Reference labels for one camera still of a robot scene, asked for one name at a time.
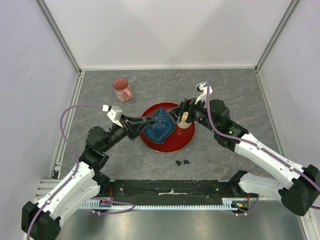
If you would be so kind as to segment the black earbud charging case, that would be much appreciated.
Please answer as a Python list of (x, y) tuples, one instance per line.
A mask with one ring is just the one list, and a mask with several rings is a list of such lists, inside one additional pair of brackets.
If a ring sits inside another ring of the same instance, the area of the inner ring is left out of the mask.
[(154, 116), (143, 117), (143, 122), (148, 126), (153, 126), (156, 123), (156, 118)]

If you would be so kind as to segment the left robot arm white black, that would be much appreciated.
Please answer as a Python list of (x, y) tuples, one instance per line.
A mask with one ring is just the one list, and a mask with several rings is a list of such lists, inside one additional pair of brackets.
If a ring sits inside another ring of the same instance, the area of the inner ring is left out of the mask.
[(66, 221), (88, 200), (110, 191), (109, 177), (101, 173), (109, 156), (106, 152), (124, 138), (134, 140), (143, 130), (154, 125), (155, 117), (128, 117), (121, 115), (119, 122), (108, 131), (92, 127), (87, 134), (85, 149), (75, 166), (44, 197), (36, 203), (28, 201), (22, 207), (21, 229), (28, 240), (54, 240)]

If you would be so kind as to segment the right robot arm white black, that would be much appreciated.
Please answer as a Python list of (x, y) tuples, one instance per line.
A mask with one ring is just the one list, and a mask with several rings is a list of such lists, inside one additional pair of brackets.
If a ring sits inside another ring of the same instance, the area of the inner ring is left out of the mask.
[(198, 122), (214, 133), (222, 147), (260, 166), (272, 177), (260, 177), (245, 170), (231, 179), (229, 191), (235, 197), (257, 194), (280, 201), (289, 211), (304, 216), (320, 195), (320, 170), (310, 164), (291, 161), (259, 141), (247, 129), (230, 118), (230, 110), (222, 100), (185, 99), (167, 110), (176, 124)]

